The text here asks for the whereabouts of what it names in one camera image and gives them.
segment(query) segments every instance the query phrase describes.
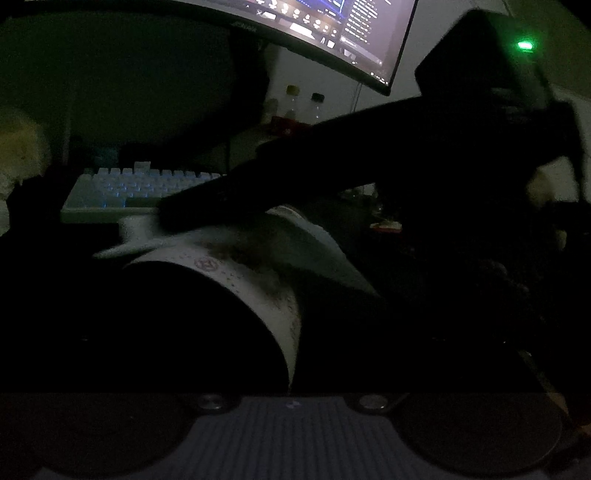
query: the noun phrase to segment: cable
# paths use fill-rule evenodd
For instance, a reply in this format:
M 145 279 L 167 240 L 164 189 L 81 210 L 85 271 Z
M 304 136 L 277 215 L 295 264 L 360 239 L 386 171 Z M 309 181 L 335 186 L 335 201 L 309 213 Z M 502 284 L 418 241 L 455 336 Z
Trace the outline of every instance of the cable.
M 359 102 L 359 94 L 361 93 L 362 88 L 363 85 L 361 84 L 361 82 L 358 82 L 357 86 L 355 87 L 355 91 L 353 92 L 353 98 L 351 100 L 351 107 L 349 108 L 349 113 L 354 113 L 354 111 L 357 110 L 357 102 Z

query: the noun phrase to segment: monitor bezel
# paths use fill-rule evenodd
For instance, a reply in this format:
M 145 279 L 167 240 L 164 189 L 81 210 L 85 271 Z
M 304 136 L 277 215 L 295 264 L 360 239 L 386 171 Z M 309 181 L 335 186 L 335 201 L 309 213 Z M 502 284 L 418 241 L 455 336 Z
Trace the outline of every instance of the monitor bezel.
M 299 39 L 285 32 L 261 24 L 254 20 L 236 15 L 231 12 L 210 8 L 204 5 L 190 4 L 179 0 L 28 0 L 17 4 L 8 17 L 18 18 L 32 15 L 55 14 L 73 11 L 97 11 L 97 12 L 131 12 L 153 14 L 162 16 L 175 16 L 191 20 L 204 21 L 228 29 L 244 30 L 264 38 L 276 45 L 316 61 L 326 67 L 342 73 L 343 75 L 366 85 L 367 87 L 385 96 L 390 95 L 394 76 L 400 65 L 402 52 L 406 45 L 410 26 L 417 9 L 418 0 L 413 0 L 413 8 L 406 32 L 402 38 L 402 45 L 397 55 L 392 76 L 387 85 L 351 64 L 341 60 L 333 54 Z

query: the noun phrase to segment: curved monitor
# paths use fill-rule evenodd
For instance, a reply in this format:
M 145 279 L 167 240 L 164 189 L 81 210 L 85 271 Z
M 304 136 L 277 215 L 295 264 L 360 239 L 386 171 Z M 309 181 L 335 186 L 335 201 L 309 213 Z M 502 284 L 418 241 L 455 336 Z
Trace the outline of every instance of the curved monitor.
M 24 0 L 10 14 L 136 11 L 241 28 L 385 95 L 417 0 Z

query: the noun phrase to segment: black device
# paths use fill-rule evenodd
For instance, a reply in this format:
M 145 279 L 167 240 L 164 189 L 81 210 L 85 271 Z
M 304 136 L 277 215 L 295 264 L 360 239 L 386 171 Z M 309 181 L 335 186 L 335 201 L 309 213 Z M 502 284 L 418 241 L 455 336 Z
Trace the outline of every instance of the black device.
M 458 48 L 470 45 L 475 32 L 485 55 L 472 63 Z M 512 19 L 468 12 L 417 68 L 422 97 L 262 145 L 256 159 L 227 177 L 164 199 L 162 224 L 171 230 L 194 228 L 377 179 L 391 179 L 405 205 L 429 215 L 429 204 L 442 196 L 482 199 L 491 192 L 523 189 L 535 168 L 561 155 L 581 171 L 583 148 L 574 112 L 553 100 L 535 52 L 518 46 L 523 38 L 523 28 Z M 322 161 L 304 154 L 342 132 L 375 139 L 372 155 L 367 157 L 365 144 L 354 142 L 335 145 Z M 394 151 L 379 143 L 392 133 Z M 305 187 L 292 181 L 300 170 L 314 172 Z

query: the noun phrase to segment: keyboard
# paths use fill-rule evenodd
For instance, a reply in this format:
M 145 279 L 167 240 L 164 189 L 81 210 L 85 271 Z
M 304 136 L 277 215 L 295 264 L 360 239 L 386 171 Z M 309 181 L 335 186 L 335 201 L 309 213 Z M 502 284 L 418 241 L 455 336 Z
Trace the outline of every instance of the keyboard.
M 143 167 L 99 168 L 96 174 L 78 177 L 61 209 L 61 221 L 117 223 L 129 215 L 153 213 L 163 197 L 218 177 L 218 173 Z

